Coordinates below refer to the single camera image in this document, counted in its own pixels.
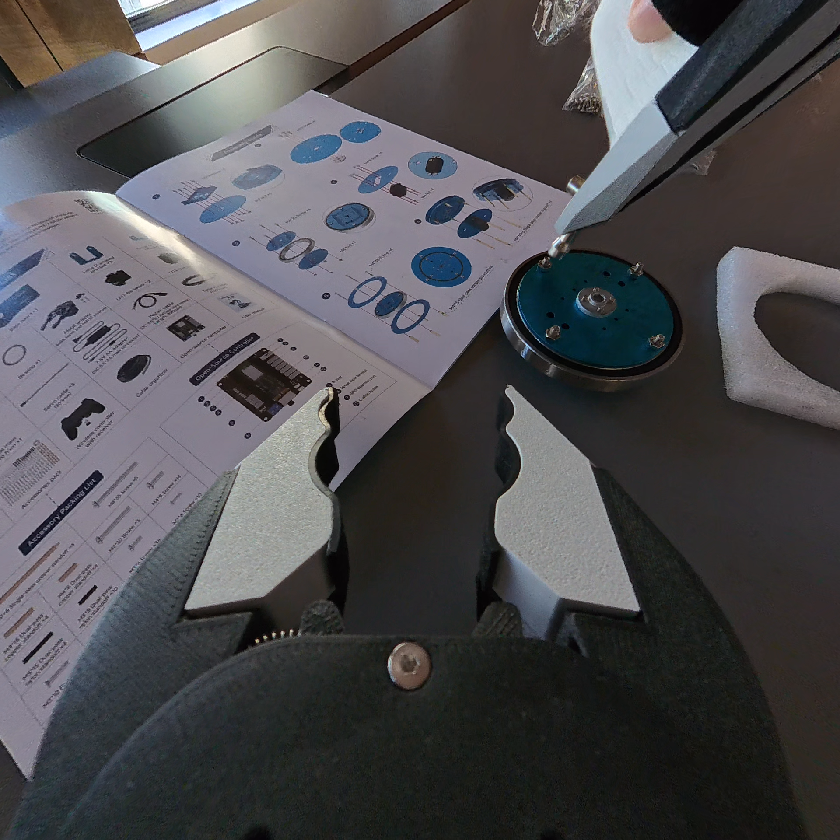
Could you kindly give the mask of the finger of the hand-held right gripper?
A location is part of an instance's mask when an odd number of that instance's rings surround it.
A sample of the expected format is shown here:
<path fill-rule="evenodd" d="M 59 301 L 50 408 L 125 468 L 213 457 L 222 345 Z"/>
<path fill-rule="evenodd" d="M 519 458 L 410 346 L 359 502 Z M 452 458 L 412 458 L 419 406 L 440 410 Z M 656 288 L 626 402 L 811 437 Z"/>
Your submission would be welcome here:
<path fill-rule="evenodd" d="M 690 158 L 704 151 L 706 147 L 713 145 L 721 131 L 722 122 L 713 124 L 707 117 L 694 121 L 684 132 L 673 130 L 677 134 L 677 141 L 644 178 L 628 203 L 632 202 L 636 196 L 644 193 L 645 190 L 652 188 L 660 180 L 669 177 L 672 172 L 688 162 Z"/>
<path fill-rule="evenodd" d="M 677 134 L 652 100 L 572 197 L 556 222 L 557 235 L 600 224 L 620 212 L 676 141 Z"/>

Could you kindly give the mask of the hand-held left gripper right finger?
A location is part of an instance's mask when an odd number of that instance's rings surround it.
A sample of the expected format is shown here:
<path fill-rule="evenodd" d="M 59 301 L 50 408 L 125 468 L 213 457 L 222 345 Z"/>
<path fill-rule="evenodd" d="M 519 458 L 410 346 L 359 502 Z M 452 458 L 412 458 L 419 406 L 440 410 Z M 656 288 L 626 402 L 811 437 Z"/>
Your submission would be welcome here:
<path fill-rule="evenodd" d="M 636 618 L 592 463 L 512 386 L 501 404 L 500 458 L 489 583 L 519 609 L 525 634 L 556 638 L 566 612 Z"/>

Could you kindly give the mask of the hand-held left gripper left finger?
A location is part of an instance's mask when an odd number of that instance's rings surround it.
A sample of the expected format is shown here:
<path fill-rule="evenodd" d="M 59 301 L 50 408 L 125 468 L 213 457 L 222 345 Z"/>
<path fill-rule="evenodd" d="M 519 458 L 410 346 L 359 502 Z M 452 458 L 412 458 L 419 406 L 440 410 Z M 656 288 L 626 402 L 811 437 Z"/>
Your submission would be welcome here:
<path fill-rule="evenodd" d="M 339 470 L 340 401 L 327 387 L 239 465 L 185 603 L 191 617 L 343 607 L 344 538 L 329 484 Z"/>

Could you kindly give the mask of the small silver standoff screw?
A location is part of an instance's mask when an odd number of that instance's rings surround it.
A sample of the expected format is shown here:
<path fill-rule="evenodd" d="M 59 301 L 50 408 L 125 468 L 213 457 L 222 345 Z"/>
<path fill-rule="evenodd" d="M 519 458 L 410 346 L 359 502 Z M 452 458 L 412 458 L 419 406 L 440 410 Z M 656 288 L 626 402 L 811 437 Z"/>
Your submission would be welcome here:
<path fill-rule="evenodd" d="M 576 193 L 579 192 L 580 188 L 585 183 L 585 178 L 581 175 L 575 175 L 567 182 L 565 187 L 565 191 L 570 195 L 574 196 Z M 571 245 L 576 237 L 577 232 L 572 231 L 569 233 L 565 233 L 557 237 L 551 244 L 547 252 L 547 260 L 550 261 L 552 259 L 559 259 L 563 255 L 569 252 Z"/>

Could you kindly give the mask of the blue round metal turntable disc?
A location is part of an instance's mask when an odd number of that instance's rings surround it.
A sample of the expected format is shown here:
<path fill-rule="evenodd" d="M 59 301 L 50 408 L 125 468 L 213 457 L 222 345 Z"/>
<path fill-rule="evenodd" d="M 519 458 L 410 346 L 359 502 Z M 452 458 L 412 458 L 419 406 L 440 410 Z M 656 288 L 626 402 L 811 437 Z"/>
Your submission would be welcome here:
<path fill-rule="evenodd" d="M 522 263 L 500 320 L 514 350 L 542 373 L 601 392 L 663 370 L 683 341 L 673 298 L 641 264 L 587 250 Z"/>

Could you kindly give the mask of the adjoining black desk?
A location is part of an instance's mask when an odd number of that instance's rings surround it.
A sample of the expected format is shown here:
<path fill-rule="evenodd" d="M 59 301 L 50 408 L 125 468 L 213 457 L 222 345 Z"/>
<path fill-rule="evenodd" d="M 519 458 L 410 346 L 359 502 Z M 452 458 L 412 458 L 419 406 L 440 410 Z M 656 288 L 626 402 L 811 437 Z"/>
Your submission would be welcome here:
<path fill-rule="evenodd" d="M 2 101 L 2 204 L 62 190 L 115 192 L 129 177 L 79 156 L 83 145 L 276 47 L 348 69 L 331 93 L 464 2 L 301 2 L 153 68 L 113 53 Z"/>

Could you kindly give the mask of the person's right hand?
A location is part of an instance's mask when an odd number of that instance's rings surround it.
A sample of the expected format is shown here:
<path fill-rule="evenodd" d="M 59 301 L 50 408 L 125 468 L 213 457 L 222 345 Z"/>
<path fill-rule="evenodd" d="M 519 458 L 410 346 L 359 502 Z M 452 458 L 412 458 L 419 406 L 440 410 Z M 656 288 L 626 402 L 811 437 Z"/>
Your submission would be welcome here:
<path fill-rule="evenodd" d="M 673 32 L 651 1 L 632 1 L 626 26 L 636 42 L 642 44 L 663 40 Z"/>

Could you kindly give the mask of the clear bag of screws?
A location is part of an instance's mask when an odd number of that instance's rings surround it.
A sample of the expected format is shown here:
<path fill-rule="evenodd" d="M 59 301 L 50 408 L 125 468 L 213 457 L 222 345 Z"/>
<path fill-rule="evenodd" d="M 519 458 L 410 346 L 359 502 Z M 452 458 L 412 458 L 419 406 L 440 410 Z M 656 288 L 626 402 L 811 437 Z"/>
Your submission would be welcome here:
<path fill-rule="evenodd" d="M 563 105 L 563 110 L 578 111 L 598 117 L 603 115 L 601 89 L 592 56 L 587 60 L 580 79 Z"/>

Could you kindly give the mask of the crumpled clear plastic bag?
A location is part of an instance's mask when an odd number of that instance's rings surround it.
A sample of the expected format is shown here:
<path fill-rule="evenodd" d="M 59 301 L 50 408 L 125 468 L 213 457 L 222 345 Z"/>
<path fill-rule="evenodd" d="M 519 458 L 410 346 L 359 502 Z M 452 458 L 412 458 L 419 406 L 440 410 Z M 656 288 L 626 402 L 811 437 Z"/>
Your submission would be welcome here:
<path fill-rule="evenodd" d="M 541 46 L 554 46 L 576 29 L 589 30 L 600 1 L 538 1 L 532 30 Z"/>

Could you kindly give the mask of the open instruction booklet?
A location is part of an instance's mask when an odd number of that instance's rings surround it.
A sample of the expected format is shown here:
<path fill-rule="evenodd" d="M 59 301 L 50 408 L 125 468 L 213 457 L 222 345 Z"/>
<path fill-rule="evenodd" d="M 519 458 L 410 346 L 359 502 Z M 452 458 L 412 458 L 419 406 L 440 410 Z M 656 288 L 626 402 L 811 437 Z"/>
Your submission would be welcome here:
<path fill-rule="evenodd" d="M 116 193 L 2 207 L 2 743 L 30 775 L 110 601 L 312 393 L 341 480 L 568 194 L 310 92 Z"/>

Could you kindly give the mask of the wooden cabinet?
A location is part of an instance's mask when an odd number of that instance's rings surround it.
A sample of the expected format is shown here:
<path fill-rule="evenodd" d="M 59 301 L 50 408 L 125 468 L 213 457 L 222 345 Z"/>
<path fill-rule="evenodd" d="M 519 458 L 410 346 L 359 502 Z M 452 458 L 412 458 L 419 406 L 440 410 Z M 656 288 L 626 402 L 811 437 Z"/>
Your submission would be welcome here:
<path fill-rule="evenodd" d="M 24 86 L 112 51 L 144 57 L 117 1 L 1 1 L 1 55 Z"/>

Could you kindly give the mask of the white foam packing frame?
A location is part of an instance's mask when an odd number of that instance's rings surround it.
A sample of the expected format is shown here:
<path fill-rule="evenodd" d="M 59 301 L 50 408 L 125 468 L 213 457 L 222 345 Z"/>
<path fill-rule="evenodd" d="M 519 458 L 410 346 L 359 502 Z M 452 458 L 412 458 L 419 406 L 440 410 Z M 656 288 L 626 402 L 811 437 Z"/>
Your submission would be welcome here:
<path fill-rule="evenodd" d="M 717 324 L 728 396 L 809 423 L 839 428 L 839 392 L 776 352 L 754 310 L 766 293 L 794 292 L 839 303 L 839 272 L 735 247 L 717 267 Z"/>

